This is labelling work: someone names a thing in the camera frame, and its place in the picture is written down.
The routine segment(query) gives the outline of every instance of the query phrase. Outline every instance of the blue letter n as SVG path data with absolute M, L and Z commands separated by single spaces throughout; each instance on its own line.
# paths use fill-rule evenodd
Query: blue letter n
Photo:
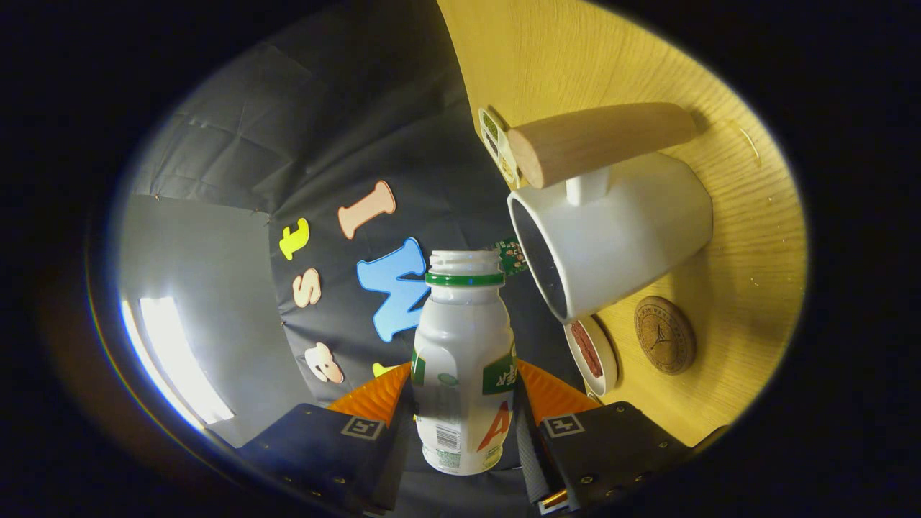
M 428 293 L 428 286 L 424 280 L 400 278 L 426 272 L 426 259 L 418 241 L 409 238 L 402 247 L 379 259 L 370 263 L 359 261 L 357 268 L 362 288 L 389 295 L 371 319 L 381 340 L 390 342 L 403 329 L 419 325 L 422 309 L 410 310 Z

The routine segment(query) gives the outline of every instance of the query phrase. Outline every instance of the yellow letter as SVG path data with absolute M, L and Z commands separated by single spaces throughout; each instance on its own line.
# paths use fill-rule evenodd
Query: yellow letter
M 282 239 L 278 242 L 278 248 L 282 249 L 285 259 L 290 261 L 293 258 L 293 253 L 304 248 L 309 239 L 310 226 L 308 226 L 306 219 L 301 218 L 297 221 L 297 230 L 294 233 L 291 233 L 291 229 L 288 227 L 282 230 Z

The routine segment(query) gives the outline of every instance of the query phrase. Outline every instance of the barcode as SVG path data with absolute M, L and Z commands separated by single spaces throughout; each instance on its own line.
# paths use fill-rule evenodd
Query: barcode
M 459 431 L 435 425 L 435 434 L 438 437 L 438 446 L 449 450 L 459 450 L 461 448 L 461 433 Z

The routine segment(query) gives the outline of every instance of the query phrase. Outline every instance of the green circuit board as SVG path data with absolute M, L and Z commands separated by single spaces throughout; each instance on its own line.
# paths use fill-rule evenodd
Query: green circuit board
M 493 250 L 499 251 L 502 259 L 502 271 L 506 277 L 514 276 L 528 269 L 528 261 L 524 258 L 521 245 L 515 238 L 507 238 L 493 243 Z

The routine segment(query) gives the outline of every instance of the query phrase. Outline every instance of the white mug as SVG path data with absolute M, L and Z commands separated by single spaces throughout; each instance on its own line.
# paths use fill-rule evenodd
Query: white mug
M 661 277 L 713 235 L 709 194 L 683 162 L 648 153 L 508 196 L 537 286 L 563 324 Z

